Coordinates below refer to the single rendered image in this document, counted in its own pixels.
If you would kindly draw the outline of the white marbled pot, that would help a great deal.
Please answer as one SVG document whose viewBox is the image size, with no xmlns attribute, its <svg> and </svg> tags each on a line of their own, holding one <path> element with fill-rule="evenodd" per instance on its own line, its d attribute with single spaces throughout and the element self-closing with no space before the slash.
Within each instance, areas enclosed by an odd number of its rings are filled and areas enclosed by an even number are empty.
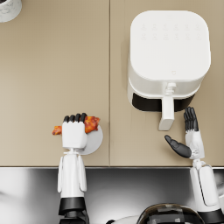
<svg viewBox="0 0 224 224">
<path fill-rule="evenodd" d="M 22 10 L 21 0 L 0 0 L 0 23 L 9 22 Z"/>
</svg>

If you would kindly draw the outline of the roasted orange drumstick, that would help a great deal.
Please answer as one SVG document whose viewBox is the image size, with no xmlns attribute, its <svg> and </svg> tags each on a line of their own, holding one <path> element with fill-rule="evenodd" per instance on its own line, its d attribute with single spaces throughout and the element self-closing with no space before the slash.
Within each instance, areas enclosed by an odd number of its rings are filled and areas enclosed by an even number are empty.
<svg viewBox="0 0 224 224">
<path fill-rule="evenodd" d="M 98 124 L 99 124 L 100 118 L 95 116 L 87 116 L 85 118 L 85 132 L 88 134 L 94 130 L 98 130 Z M 62 127 L 61 126 L 55 126 L 53 131 L 53 135 L 61 135 L 62 134 Z"/>
</svg>

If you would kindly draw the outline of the round grey plate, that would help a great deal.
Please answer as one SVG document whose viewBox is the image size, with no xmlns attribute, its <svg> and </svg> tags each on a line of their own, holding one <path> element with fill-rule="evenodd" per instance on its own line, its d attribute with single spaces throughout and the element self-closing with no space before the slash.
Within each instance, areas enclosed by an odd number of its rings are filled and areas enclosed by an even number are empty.
<svg viewBox="0 0 224 224">
<path fill-rule="evenodd" d="M 87 134 L 87 144 L 83 149 L 78 149 L 81 155 L 89 155 L 95 152 L 102 144 L 103 133 L 101 126 Z"/>
</svg>

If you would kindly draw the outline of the dark round robot body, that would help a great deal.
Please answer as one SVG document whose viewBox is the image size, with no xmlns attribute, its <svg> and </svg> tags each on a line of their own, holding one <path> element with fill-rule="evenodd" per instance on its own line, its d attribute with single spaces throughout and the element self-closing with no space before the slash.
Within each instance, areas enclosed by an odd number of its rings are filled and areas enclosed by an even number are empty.
<svg viewBox="0 0 224 224">
<path fill-rule="evenodd" d="M 163 203 L 148 206 L 137 216 L 109 220 L 106 224 L 205 224 L 190 207 Z"/>
</svg>

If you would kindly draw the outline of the white air fryer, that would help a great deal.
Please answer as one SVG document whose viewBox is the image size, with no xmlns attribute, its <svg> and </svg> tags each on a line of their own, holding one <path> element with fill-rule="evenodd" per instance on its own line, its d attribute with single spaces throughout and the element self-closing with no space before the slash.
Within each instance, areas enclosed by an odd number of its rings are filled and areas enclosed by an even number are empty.
<svg viewBox="0 0 224 224">
<path fill-rule="evenodd" d="M 187 10 L 148 10 L 130 26 L 129 84 L 146 98 L 194 95 L 211 65 L 207 23 Z"/>
</svg>

